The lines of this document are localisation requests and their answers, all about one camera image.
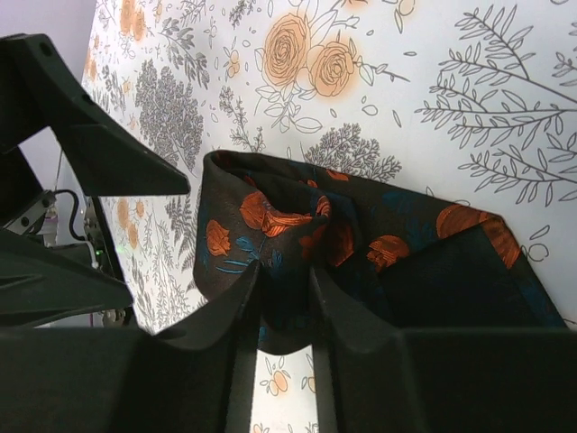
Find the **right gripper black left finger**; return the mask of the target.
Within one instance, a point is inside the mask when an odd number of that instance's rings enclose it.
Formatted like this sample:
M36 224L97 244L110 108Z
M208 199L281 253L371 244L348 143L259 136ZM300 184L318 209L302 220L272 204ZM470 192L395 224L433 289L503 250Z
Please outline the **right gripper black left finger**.
M261 266L151 336L129 328L6 329L4 432L246 432Z

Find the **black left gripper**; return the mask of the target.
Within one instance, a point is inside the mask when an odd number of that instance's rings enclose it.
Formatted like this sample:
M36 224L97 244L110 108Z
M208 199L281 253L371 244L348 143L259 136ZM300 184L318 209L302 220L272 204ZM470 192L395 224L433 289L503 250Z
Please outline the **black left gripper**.
M50 128L88 196L188 193L188 178L126 132L81 87L51 39L1 40L1 326L37 327L78 314L123 309L133 298L106 245L73 226L78 195L44 189L19 149ZM71 198L71 244L58 242L59 196Z

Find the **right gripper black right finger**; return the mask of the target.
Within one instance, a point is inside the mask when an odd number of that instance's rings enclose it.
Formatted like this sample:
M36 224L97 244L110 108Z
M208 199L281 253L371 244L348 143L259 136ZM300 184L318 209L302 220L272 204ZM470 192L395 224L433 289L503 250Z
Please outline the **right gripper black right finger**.
M393 327L310 272L322 432L573 432L576 335Z

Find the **black tie orange flowers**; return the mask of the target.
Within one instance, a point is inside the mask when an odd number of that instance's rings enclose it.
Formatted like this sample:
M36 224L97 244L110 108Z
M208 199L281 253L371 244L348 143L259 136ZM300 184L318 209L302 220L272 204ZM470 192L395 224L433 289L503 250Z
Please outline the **black tie orange flowers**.
M307 345L309 273L399 328L566 325L504 219L487 210L260 153L203 160L194 280L208 301L258 264L262 349Z

